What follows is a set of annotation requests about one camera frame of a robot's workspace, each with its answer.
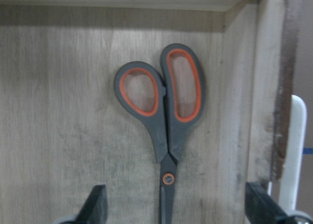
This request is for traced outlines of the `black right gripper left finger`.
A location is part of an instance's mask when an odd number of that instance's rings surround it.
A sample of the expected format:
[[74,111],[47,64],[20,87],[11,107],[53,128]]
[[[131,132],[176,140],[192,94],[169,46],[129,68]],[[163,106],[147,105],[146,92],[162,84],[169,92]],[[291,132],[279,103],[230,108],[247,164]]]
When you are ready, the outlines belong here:
[[108,200],[105,185],[92,188],[87,200],[74,220],[75,224],[105,224],[108,219]]

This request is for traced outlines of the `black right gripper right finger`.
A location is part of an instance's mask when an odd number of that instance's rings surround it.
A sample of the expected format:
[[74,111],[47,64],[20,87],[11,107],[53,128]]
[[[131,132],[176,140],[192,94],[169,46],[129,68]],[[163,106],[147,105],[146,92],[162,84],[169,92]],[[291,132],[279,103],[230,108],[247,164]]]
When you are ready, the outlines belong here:
[[245,215],[251,224],[297,224],[257,182],[245,184]]

